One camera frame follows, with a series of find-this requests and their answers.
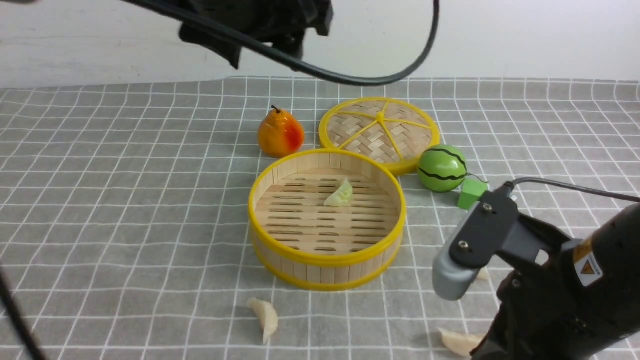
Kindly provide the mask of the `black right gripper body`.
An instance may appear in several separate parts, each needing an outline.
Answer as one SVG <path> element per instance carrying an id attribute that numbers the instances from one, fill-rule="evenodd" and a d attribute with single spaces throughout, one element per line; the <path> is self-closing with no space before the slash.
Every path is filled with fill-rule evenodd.
<path id="1" fill-rule="evenodd" d="M 498 289 L 498 314 L 473 360 L 587 360 L 608 348 L 608 330 L 580 293 L 578 242 L 527 215 L 515 223 L 516 247 L 502 258 L 512 272 Z"/>

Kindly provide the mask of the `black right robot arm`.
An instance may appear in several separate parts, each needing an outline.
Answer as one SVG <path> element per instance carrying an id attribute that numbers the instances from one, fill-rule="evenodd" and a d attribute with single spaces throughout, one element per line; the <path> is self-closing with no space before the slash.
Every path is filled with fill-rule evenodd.
<path id="1" fill-rule="evenodd" d="M 519 262 L 473 360 L 589 360 L 639 332 L 639 205 L 542 265 Z"/>

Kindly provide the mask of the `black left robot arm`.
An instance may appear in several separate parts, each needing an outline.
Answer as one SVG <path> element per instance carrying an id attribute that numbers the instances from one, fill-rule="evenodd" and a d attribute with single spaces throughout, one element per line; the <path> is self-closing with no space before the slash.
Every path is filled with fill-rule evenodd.
<path id="1" fill-rule="evenodd" d="M 297 60 L 306 30 L 329 36 L 330 0 L 167 0 L 166 4 L 218 22 Z"/>

